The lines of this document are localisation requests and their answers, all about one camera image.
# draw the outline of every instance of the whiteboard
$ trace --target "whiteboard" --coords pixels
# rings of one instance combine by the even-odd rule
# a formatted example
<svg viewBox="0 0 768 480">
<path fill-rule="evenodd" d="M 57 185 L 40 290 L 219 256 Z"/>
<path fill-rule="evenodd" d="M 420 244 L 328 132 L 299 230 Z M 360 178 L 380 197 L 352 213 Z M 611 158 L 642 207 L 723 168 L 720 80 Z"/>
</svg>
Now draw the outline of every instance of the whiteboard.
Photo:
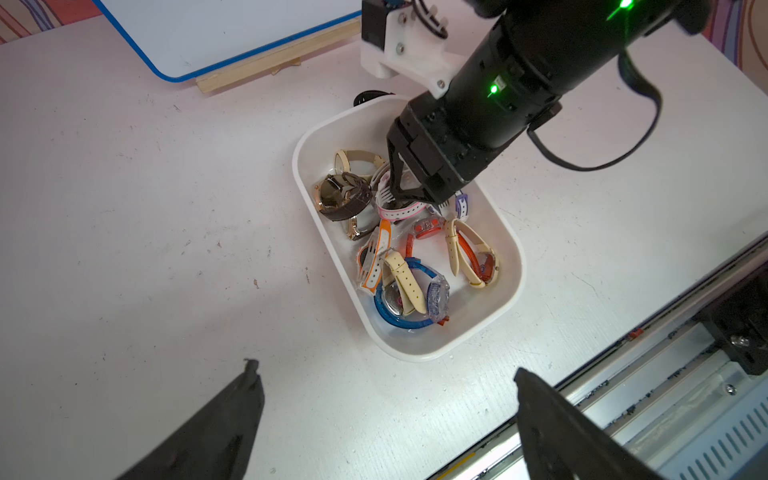
<svg viewBox="0 0 768 480">
<path fill-rule="evenodd" d="M 361 0 L 94 0 L 158 77 L 184 81 L 360 15 Z"/>
</svg>

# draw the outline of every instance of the green led light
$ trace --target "green led light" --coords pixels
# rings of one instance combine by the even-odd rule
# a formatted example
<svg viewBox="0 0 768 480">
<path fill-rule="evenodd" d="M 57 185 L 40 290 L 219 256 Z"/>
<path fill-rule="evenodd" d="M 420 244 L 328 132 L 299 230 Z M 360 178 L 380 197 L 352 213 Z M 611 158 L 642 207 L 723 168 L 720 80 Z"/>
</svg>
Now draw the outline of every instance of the green led light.
<svg viewBox="0 0 768 480">
<path fill-rule="evenodd" d="M 611 20 L 614 15 L 619 12 L 619 10 L 631 10 L 632 7 L 634 7 L 634 0 L 621 0 L 618 8 L 613 10 L 613 12 L 608 16 L 608 18 L 605 19 L 605 21 L 607 22 L 608 20 Z"/>
</svg>

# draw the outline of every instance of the pink and white strap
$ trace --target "pink and white strap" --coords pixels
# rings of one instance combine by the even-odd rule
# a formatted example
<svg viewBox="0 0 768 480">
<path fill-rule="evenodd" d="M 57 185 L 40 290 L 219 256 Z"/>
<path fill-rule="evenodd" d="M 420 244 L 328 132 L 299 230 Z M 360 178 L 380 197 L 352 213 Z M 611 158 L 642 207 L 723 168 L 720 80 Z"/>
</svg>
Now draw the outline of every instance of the pink and white strap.
<svg viewBox="0 0 768 480">
<path fill-rule="evenodd" d="M 379 216 L 382 219 L 389 220 L 390 222 L 404 220 L 406 218 L 413 217 L 417 213 L 427 208 L 427 204 L 416 201 L 411 202 L 406 207 L 398 208 L 395 210 L 384 208 L 382 205 L 392 200 L 392 192 L 389 190 L 389 178 L 390 172 L 383 174 L 376 191 L 376 209 L 379 211 Z"/>
</svg>

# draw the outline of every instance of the table surface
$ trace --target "table surface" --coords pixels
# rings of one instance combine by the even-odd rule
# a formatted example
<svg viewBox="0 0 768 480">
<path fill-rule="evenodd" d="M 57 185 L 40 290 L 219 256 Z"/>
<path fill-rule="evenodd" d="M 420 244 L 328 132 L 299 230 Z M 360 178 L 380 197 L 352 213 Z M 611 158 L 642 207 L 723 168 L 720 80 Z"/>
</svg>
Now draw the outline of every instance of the table surface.
<svg viewBox="0 0 768 480">
<path fill-rule="evenodd" d="M 450 48 L 488 29 L 466 5 Z M 213 95 L 151 74 L 104 18 L 0 47 L 0 470 L 113 478 L 260 361 L 248 478 L 424 478 L 768 229 L 768 98 L 701 37 L 631 48 L 665 96 L 651 139 L 581 174 L 521 137 L 480 176 L 528 282 L 432 362 L 367 336 L 293 182 L 300 136 L 365 89 L 352 41 Z M 539 132 L 574 162 L 653 109 L 615 66 Z"/>
</svg>

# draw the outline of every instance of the orange and white watch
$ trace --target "orange and white watch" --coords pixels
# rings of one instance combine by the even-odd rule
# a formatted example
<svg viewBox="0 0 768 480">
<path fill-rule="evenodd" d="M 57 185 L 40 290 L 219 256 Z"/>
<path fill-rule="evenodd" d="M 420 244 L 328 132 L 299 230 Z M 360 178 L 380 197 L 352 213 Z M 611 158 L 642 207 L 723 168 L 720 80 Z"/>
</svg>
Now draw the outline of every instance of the orange and white watch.
<svg viewBox="0 0 768 480">
<path fill-rule="evenodd" d="M 389 220 L 381 220 L 379 226 L 371 233 L 366 248 L 358 252 L 358 287 L 371 296 L 376 295 L 376 287 L 382 279 L 381 254 L 389 248 L 391 242 L 392 224 Z"/>
<path fill-rule="evenodd" d="M 448 244 L 451 272 L 455 276 L 458 276 L 461 270 L 469 280 L 469 285 L 474 288 L 483 288 L 496 281 L 499 271 L 496 253 L 469 225 L 457 219 L 445 222 L 445 242 Z M 469 243 L 477 254 L 485 255 L 483 263 L 478 262 L 475 251 L 472 251 Z M 466 256 L 462 255 L 460 248 L 465 251 Z"/>
</svg>

